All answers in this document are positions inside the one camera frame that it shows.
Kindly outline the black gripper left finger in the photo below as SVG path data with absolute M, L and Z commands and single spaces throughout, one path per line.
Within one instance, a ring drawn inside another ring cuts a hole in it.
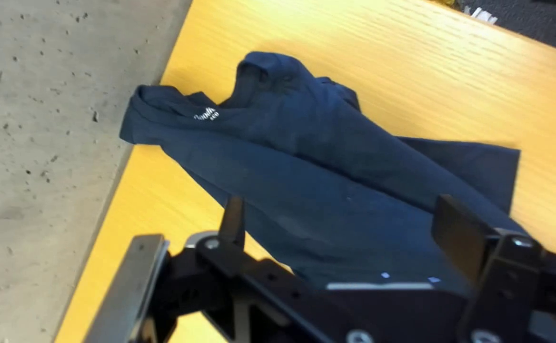
M 225 205 L 220 237 L 237 247 L 242 247 L 246 241 L 244 201 L 239 195 L 231 197 Z

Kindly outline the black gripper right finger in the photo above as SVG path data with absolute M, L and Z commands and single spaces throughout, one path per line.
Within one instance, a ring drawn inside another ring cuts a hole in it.
M 439 195 L 433 216 L 433 237 L 452 264 L 469 281 L 477 281 L 499 239 L 499 232 L 454 195 Z

